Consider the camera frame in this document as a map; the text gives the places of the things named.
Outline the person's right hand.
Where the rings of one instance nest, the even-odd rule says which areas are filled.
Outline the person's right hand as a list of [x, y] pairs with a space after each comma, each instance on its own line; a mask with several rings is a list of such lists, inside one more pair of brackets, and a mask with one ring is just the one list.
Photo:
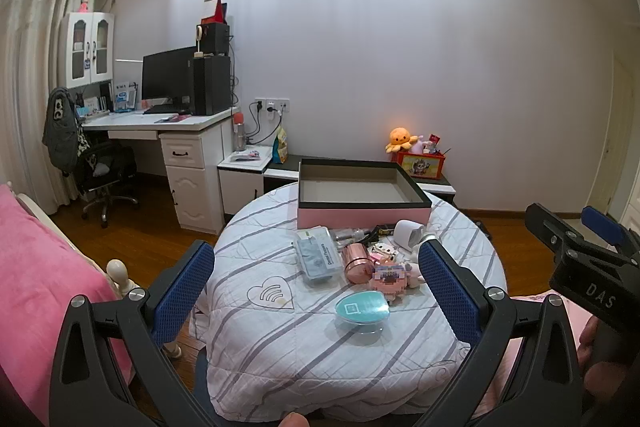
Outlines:
[[586, 323], [579, 336], [577, 358], [584, 371], [584, 387], [600, 403], [612, 400], [627, 374], [628, 367], [611, 362], [593, 361], [593, 346], [600, 321], [594, 315]]

